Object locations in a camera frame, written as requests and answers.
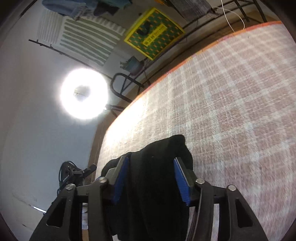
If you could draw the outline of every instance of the blue gripper pad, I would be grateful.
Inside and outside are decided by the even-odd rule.
[[[175,178],[178,184],[178,188],[182,197],[183,202],[186,203],[187,206],[190,204],[190,188],[189,185],[183,175],[181,167],[177,161],[174,159],[174,169],[175,169]]]
[[[124,185],[124,179],[127,175],[127,172],[128,172],[128,157],[126,157],[123,161],[123,165],[121,167],[121,170],[118,174],[118,177],[116,179],[116,182],[114,184],[114,195],[113,195],[113,198],[112,198],[112,202],[114,204],[116,204],[119,199],[120,199],[120,196],[121,196],[121,193],[122,193],[122,189],[123,189],[123,185]]]

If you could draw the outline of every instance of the metal screw head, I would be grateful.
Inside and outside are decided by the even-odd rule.
[[[234,185],[229,185],[229,186],[228,186],[228,189],[229,189],[230,191],[235,191],[237,188],[236,188]]]
[[[202,178],[198,178],[198,179],[196,179],[196,182],[197,182],[198,184],[204,184],[204,183],[205,183],[205,181],[204,181]]]
[[[72,190],[74,187],[75,187],[75,185],[74,185],[73,183],[70,183],[70,184],[68,184],[68,185],[66,186],[66,189],[67,189],[68,191],[70,191],[70,190]]]
[[[107,178],[105,178],[105,177],[100,177],[99,178],[99,182],[100,183],[105,183],[105,182],[107,182],[108,180],[107,180]]]

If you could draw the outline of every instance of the blue cloth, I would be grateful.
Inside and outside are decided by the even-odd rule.
[[[49,10],[77,19],[80,16],[93,16],[98,0],[43,0]]]

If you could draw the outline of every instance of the white cable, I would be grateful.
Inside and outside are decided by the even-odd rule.
[[[223,9],[224,16],[225,16],[225,18],[226,18],[226,21],[227,21],[229,27],[230,27],[230,28],[232,29],[232,31],[235,33],[235,31],[233,30],[232,26],[231,26],[230,23],[228,22],[228,19],[227,19],[227,17],[226,17],[226,13],[225,13],[224,10],[234,13],[236,16],[238,16],[238,17],[241,19],[241,21],[242,21],[243,24],[244,24],[244,21],[243,21],[243,19],[242,19],[242,18],[241,18],[236,12],[233,12],[233,11],[231,11],[231,10],[229,10],[229,9],[224,8],[222,0],[221,0],[221,3],[222,3],[222,8],[221,8],[221,7],[216,7],[216,8]]]

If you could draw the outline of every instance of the black chair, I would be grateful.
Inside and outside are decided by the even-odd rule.
[[[113,87],[113,83],[114,83],[115,79],[116,79],[118,76],[123,76],[123,77],[125,78],[120,93],[118,93],[118,92],[114,89],[114,87]],[[126,84],[126,80],[129,80],[129,81],[130,81],[130,83],[129,83],[127,86],[125,86],[125,84]],[[126,75],[126,74],[123,74],[123,73],[116,73],[116,74],[113,76],[112,80],[111,80],[111,83],[110,83],[110,90],[112,91],[113,94],[115,94],[115,95],[118,96],[119,98],[123,99],[124,101],[126,101],[126,102],[128,102],[128,103],[131,103],[132,100],[129,99],[129,98],[127,98],[126,96],[124,96],[124,95],[122,94],[123,91],[126,90],[126,88],[127,88],[131,83],[135,83],[136,85],[139,86],[137,95],[140,93],[141,88],[145,89],[145,86],[144,86],[143,84],[141,84],[140,82],[134,80],[134,79],[130,76],[130,74],[129,74],[129,75]]]

